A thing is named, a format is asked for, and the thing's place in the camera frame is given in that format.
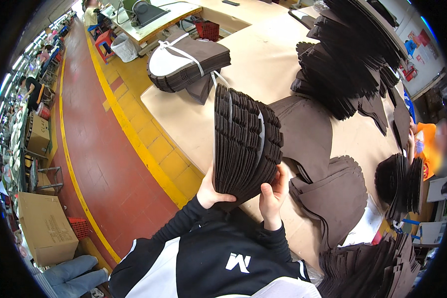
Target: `cardboard box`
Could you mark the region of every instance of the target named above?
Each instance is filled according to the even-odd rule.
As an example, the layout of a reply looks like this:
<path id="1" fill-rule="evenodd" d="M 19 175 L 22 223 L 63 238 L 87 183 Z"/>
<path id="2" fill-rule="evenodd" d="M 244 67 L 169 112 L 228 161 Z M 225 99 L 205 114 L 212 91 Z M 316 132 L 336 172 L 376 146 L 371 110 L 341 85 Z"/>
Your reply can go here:
<path id="1" fill-rule="evenodd" d="M 78 239 L 57 196 L 18 193 L 22 232 L 35 262 L 50 266 L 73 259 Z"/>
<path id="2" fill-rule="evenodd" d="M 30 113 L 27 120 L 27 138 L 25 147 L 36 154 L 44 155 L 48 150 L 49 128 L 48 120 Z"/>
<path id="3" fill-rule="evenodd" d="M 48 179 L 48 176 L 45 173 L 38 172 L 38 176 L 37 177 L 38 177 L 37 187 L 50 185 L 51 184 L 51 182 Z M 55 189 L 52 188 L 52 187 L 36 189 L 35 192 L 37 194 L 55 195 Z"/>

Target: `wall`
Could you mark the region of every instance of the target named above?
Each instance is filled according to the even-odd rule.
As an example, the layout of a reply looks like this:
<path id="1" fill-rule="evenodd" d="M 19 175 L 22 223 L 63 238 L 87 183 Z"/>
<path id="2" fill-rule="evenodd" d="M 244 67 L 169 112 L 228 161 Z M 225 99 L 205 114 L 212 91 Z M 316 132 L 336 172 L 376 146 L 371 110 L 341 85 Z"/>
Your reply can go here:
<path id="1" fill-rule="evenodd" d="M 402 42 L 409 39 L 409 35 L 413 32 L 418 36 L 424 30 L 433 45 L 420 44 L 414 51 L 414 54 L 409 56 L 409 62 L 412 62 L 417 69 L 417 77 L 411 81 L 402 80 L 409 96 L 413 96 L 422 90 L 445 66 L 444 60 L 441 56 L 441 51 L 437 49 L 436 40 L 430 33 L 429 28 L 420 18 L 420 14 L 407 0 L 379 0 L 396 18 L 399 27 L 395 29 Z M 438 57 L 432 54 L 432 49 L 438 54 Z"/>

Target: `orange shirt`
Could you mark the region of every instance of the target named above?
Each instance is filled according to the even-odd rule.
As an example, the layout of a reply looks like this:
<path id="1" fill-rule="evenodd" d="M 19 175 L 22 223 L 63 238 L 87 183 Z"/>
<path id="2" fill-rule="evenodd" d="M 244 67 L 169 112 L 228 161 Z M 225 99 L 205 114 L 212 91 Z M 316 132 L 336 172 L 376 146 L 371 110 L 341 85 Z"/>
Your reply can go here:
<path id="1" fill-rule="evenodd" d="M 417 133 L 414 135 L 416 143 L 414 156 L 422 158 L 424 181 L 434 176 L 434 172 L 441 166 L 442 155 L 435 145 L 435 131 L 435 124 L 418 123 Z"/>

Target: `yellow floor line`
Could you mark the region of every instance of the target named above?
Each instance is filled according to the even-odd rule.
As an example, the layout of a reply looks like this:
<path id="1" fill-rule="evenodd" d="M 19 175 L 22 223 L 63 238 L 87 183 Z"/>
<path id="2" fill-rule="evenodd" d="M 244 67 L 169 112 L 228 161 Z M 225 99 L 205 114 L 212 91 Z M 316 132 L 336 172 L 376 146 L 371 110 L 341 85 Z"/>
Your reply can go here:
<path id="1" fill-rule="evenodd" d="M 160 165 L 156 162 L 152 154 L 149 152 L 149 150 L 147 150 L 146 146 L 139 139 L 139 136 L 132 127 L 131 122 L 125 116 L 124 111 L 118 104 L 118 100 L 114 96 L 111 87 L 109 87 L 106 77 L 104 76 L 104 73 L 98 62 L 98 56 L 93 50 L 93 45 L 91 44 L 91 40 L 89 39 L 88 33 L 86 30 L 85 32 L 86 32 L 85 33 L 86 40 L 88 42 L 89 47 L 89 53 L 91 54 L 91 59 L 93 61 L 93 65 L 96 70 L 96 74 L 98 75 L 101 87 L 104 91 L 104 94 L 106 95 L 108 103 L 111 106 L 111 110 L 113 111 L 114 116 L 118 120 L 119 125 L 121 125 L 121 128 L 124 131 L 127 138 L 129 139 L 129 142 L 131 143 L 132 147 L 138 154 L 139 158 L 146 165 L 151 175 L 154 177 L 154 179 L 156 179 L 157 183 L 161 186 L 164 192 L 166 192 L 166 194 L 171 198 L 171 200 L 173 200 L 173 202 L 177 205 L 177 207 L 179 207 L 179 209 L 182 209 L 182 207 L 184 207 L 184 205 L 188 201 L 187 198 L 179 189 L 177 189 L 172 180 L 164 173 L 164 171 L 161 169 Z"/>
<path id="2" fill-rule="evenodd" d="M 84 200 L 83 194 L 81 193 L 81 189 L 79 188 L 79 185 L 77 184 L 76 175 L 73 171 L 72 161 L 70 159 L 70 152 L 68 151 L 68 145 L 66 143 L 66 134 L 65 134 L 65 124 L 63 122 L 63 97 L 61 96 L 63 92 L 63 76 L 64 76 L 64 70 L 65 70 L 65 61 L 66 61 L 66 50 L 63 55 L 63 63 L 61 65 L 61 79 L 60 79 L 60 124 L 61 124 L 61 138 L 63 139 L 63 151 L 65 152 L 65 158 L 66 158 L 66 164 L 68 165 L 68 170 L 70 172 L 70 177 L 72 179 L 73 186 L 76 191 L 77 198 L 79 202 L 81 203 L 81 206 L 83 207 L 84 213 L 86 213 L 86 217 L 89 220 L 89 223 L 93 227 L 96 235 L 103 243 L 106 250 L 109 252 L 111 257 L 116 261 L 116 263 L 119 263 L 121 261 L 121 258 L 118 256 L 118 254 L 114 251 L 114 249 L 111 247 L 107 239 L 104 237 L 103 233 L 101 232 L 98 224 L 93 218 L 93 215 L 89 211 L 88 205 L 86 204 L 86 201 Z"/>

